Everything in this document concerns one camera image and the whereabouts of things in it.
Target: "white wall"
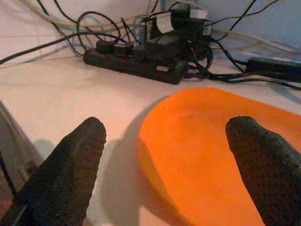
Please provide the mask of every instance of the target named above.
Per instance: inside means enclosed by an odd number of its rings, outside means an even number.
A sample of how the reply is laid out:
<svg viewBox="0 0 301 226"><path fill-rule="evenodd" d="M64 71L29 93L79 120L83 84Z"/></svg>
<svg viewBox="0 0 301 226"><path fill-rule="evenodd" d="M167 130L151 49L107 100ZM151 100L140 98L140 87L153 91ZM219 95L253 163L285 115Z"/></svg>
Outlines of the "white wall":
<svg viewBox="0 0 301 226"><path fill-rule="evenodd" d="M251 1L252 0L198 0L198 4L208 9L208 19L215 21L226 16L241 15ZM272 1L273 0L257 0L250 12L258 11ZM171 2L173 1L166 0L166 5L169 5ZM300 9L300 0L280 0L261 14L243 19L234 30L258 35L268 40L283 42L301 49ZM235 20L221 22L216 24L214 29L228 30L234 22ZM252 43L255 43L255 41L235 36L229 36L222 41L222 44L229 49L250 45ZM249 58L252 55L251 53L254 53L262 56L270 55L272 57L277 56L301 61L300 54L286 54L283 51L268 48L264 45L246 48L243 51L244 53L240 53L237 50L231 50L230 52L239 59Z"/></svg>
<svg viewBox="0 0 301 226"><path fill-rule="evenodd" d="M52 0L41 1L51 14L64 19ZM81 13L92 10L118 21L121 16L127 17L144 13L150 0L58 0L58 2L66 14L74 19L77 19ZM59 38L61 36L52 24L32 12L21 0L0 0L0 59ZM62 42L10 62L21 62L40 56L47 59L74 56L74 54L67 43Z"/></svg>

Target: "power adapter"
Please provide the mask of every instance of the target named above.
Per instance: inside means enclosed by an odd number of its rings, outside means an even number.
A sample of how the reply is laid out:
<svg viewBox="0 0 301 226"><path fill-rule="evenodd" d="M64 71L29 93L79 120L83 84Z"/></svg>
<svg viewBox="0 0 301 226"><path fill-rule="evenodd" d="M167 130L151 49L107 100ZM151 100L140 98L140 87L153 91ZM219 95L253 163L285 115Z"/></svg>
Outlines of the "power adapter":
<svg viewBox="0 0 301 226"><path fill-rule="evenodd" d="M270 60L264 58L251 58L246 64L246 72L280 72L271 74L271 78L301 83L301 64L296 62Z"/></svg>

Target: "orange plate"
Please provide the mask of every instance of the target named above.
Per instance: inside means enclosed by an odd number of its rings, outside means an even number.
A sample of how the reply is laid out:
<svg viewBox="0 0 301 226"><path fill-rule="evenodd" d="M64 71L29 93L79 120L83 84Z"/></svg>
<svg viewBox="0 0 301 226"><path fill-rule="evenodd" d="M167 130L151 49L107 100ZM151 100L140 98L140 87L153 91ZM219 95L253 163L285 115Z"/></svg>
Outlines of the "orange plate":
<svg viewBox="0 0 301 226"><path fill-rule="evenodd" d="M264 225L225 134L230 118L245 115L281 134L300 152L300 116L218 89L176 93L143 122L138 144L141 169L189 224Z"/></svg>

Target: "table surface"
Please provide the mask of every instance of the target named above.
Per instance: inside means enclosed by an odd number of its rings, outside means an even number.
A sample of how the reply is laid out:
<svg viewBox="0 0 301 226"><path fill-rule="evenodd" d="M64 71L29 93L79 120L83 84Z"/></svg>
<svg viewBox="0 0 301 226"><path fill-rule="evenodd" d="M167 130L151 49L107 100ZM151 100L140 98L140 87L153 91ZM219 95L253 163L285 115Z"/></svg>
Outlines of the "table surface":
<svg viewBox="0 0 301 226"><path fill-rule="evenodd" d="M227 61L216 60L211 71L235 70ZM265 82L171 85L86 65L75 57L0 68L0 100L37 148L38 164L86 118L94 116L104 123L107 143L87 210L89 226L185 225L141 175L135 142L156 103L192 87L223 89L301 115L300 91Z"/></svg>

